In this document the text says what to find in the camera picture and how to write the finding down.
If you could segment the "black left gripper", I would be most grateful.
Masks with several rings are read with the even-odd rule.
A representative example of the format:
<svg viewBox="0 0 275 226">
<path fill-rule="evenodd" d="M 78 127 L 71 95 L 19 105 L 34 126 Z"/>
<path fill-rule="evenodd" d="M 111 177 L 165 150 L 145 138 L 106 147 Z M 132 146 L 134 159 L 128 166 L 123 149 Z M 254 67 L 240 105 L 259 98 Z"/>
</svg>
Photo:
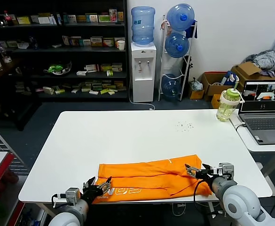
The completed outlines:
<svg viewBox="0 0 275 226">
<path fill-rule="evenodd" d="M 110 190 L 112 177 L 109 177 L 104 183 L 95 186 L 95 177 L 90 178 L 87 182 L 83 183 L 83 194 L 81 199 L 87 203 L 92 203 L 96 197 L 106 194 Z"/>
</svg>

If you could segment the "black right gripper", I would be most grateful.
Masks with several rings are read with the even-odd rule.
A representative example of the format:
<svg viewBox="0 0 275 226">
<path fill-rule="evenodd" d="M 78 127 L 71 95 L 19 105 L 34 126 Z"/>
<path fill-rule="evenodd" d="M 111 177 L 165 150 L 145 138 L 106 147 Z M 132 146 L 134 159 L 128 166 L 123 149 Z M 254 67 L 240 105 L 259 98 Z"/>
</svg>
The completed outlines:
<svg viewBox="0 0 275 226">
<path fill-rule="evenodd" d="M 199 170 L 196 167 L 192 167 L 188 164 L 185 164 L 187 174 L 190 177 L 196 177 L 197 179 L 207 181 L 207 180 L 210 180 L 211 178 L 215 178 L 217 176 L 216 175 L 216 173 L 217 173 L 216 167 L 212 167 L 205 163 L 203 163 L 202 166 L 204 167 L 204 169 Z"/>
</svg>

